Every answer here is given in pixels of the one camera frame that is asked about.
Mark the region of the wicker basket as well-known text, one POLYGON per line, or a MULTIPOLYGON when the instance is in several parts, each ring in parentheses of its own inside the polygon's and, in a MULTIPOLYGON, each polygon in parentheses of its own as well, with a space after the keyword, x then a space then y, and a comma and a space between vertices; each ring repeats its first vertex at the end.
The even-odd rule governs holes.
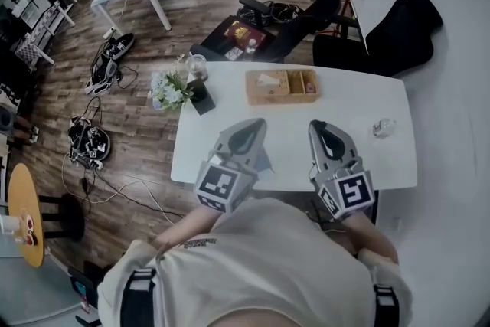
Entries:
POLYGON ((245 74, 248 103, 252 106, 313 103, 319 98, 317 74, 311 69, 250 70, 245 74), (279 86, 258 87, 261 74, 280 79, 279 86))

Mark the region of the round wooden table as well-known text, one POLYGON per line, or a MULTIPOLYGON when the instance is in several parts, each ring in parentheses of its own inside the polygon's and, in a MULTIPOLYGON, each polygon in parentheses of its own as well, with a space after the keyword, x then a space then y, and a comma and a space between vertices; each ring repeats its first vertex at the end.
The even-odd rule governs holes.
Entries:
MULTIPOLYGON (((44 262, 44 228, 41 219, 41 206, 38 192, 28 167, 17 164, 11 173, 8 183, 8 215, 16 216, 21 220, 21 210, 25 208, 34 220, 34 234, 38 240, 36 246, 30 247, 18 242, 18 249, 26 262, 38 268, 44 262)), ((14 238, 22 238, 21 230, 15 233, 14 238)))

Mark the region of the red box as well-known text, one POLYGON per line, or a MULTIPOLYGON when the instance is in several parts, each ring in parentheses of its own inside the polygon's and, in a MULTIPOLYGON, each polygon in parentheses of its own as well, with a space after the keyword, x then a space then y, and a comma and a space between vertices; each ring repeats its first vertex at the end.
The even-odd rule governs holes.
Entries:
POLYGON ((255 41, 256 46, 260 46, 266 35, 252 26, 235 20, 224 32, 224 37, 231 39, 231 42, 239 49, 245 50, 250 41, 255 41))

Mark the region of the plate with red food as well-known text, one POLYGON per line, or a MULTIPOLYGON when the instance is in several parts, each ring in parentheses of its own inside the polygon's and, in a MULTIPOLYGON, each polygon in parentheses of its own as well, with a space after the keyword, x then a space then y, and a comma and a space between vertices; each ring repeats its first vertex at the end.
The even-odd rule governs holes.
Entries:
POLYGON ((30 247, 36 246, 38 240, 34 234, 34 220, 25 208, 21 210, 21 237, 22 244, 30 247))

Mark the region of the person's left forearm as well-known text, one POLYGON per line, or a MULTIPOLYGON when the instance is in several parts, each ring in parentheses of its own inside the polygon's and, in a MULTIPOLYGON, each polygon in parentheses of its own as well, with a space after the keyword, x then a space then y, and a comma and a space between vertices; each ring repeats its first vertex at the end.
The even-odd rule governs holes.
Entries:
POLYGON ((152 242, 156 250, 172 249, 193 237, 208 233, 223 213, 209 207, 195 208, 152 242))

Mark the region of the pale flower bouquet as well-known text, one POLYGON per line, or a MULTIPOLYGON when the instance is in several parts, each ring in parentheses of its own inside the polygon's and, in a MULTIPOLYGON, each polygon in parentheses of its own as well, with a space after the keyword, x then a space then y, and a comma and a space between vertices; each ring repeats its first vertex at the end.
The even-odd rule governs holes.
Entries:
POLYGON ((170 70, 152 74, 148 98, 152 101, 154 110, 176 110, 194 96, 192 87, 187 85, 179 73, 184 59, 185 54, 180 54, 170 70))

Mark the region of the blue notebook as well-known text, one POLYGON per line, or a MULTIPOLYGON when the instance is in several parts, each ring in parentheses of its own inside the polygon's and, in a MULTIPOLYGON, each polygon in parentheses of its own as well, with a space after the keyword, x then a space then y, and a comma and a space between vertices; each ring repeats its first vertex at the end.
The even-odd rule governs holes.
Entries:
POLYGON ((257 172, 264 172, 266 170, 273 170, 270 158, 269 158, 264 146, 261 147, 261 149, 260 149, 260 151, 256 157, 256 161, 254 163, 253 168, 257 172))

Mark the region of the black office chair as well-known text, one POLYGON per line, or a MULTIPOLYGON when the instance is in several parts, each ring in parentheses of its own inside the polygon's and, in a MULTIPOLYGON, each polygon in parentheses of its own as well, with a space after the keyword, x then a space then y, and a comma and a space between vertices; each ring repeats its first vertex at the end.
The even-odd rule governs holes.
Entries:
POLYGON ((309 34, 327 28, 341 7, 341 0, 314 0, 305 10, 299 9, 294 18, 279 26, 274 34, 266 30, 265 20, 272 15, 271 6, 257 0, 239 0, 243 10, 252 15, 247 20, 231 15, 222 21, 201 44, 193 44, 191 54, 201 54, 208 61, 254 61, 281 63, 309 34), (260 46, 250 41, 245 50, 236 47, 224 32, 235 20, 262 31, 266 38, 260 46))
POLYGON ((87 301, 90 304, 90 310, 98 310, 98 292, 97 287, 103 281, 107 269, 97 266, 90 261, 83 262, 83 269, 78 270, 75 267, 68 267, 67 272, 70 276, 70 282, 73 290, 78 294, 74 288, 74 281, 82 283, 87 290, 87 301))
POLYGON ((358 26, 353 18, 336 16, 333 23, 340 26, 341 33, 338 37, 315 36, 314 65, 383 77, 394 77, 430 60, 432 35, 443 26, 430 0, 396 0, 363 43, 348 39, 348 29, 358 26))

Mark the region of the black stool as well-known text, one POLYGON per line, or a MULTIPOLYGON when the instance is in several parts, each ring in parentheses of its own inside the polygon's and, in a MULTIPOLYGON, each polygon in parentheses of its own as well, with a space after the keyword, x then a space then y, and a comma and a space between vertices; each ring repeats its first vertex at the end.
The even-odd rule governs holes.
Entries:
POLYGON ((45 239, 67 238, 73 242, 80 242, 85 232, 83 208, 77 197, 72 194, 63 194, 60 197, 39 195, 40 203, 57 205, 57 213, 42 213, 42 223, 57 222, 58 231, 44 231, 45 239))

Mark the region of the black flower box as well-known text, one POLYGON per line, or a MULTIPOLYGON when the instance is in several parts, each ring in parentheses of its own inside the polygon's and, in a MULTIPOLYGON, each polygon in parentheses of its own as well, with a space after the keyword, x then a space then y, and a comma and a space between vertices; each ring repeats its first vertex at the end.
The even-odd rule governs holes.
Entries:
POLYGON ((192 92, 191 103, 200 116, 215 108, 215 103, 202 79, 198 78, 188 82, 187 87, 192 92))

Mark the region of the grey white gripper device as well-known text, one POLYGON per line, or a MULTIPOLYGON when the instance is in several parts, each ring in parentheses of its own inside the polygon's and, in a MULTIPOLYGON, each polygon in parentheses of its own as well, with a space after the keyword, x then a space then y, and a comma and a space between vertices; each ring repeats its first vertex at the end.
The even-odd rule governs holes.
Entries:
POLYGON ((108 90, 114 83, 122 79, 119 65, 112 59, 101 57, 91 67, 90 79, 87 81, 84 92, 87 95, 98 95, 108 90))

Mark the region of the colourful small box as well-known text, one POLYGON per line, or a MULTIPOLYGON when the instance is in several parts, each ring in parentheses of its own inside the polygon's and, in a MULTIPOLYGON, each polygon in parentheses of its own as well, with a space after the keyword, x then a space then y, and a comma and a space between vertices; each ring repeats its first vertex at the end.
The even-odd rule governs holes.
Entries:
POLYGON ((78 294, 80 295, 80 298, 82 300, 82 307, 87 312, 89 312, 90 311, 90 304, 87 301, 87 290, 86 290, 86 287, 82 283, 80 283, 77 280, 75 280, 74 281, 74 288, 78 292, 78 294))

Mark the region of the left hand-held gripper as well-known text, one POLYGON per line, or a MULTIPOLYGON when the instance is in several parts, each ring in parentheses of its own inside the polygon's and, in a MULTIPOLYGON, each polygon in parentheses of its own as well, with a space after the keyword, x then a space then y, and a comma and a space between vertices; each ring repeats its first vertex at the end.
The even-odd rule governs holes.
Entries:
POLYGON ((194 193, 201 205, 231 213, 245 201, 257 181, 257 171, 250 165, 254 165, 263 148, 265 135, 264 118, 246 119, 220 132, 215 150, 201 163, 194 183, 194 193))

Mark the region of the person's beige t-shirt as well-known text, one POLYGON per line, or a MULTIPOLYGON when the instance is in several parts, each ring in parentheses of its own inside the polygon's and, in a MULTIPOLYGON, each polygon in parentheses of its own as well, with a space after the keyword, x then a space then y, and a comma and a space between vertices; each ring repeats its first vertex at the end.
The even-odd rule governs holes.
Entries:
POLYGON ((172 249, 134 240, 98 285, 103 327, 409 327, 399 264, 250 199, 172 249))

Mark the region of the clear plastic cup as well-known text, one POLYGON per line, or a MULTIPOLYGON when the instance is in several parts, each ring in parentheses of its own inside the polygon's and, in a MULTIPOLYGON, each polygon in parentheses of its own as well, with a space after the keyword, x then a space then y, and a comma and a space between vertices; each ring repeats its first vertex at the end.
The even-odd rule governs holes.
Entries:
POLYGON ((190 54, 186 60, 188 72, 194 79, 206 81, 208 79, 207 60, 201 54, 190 54))

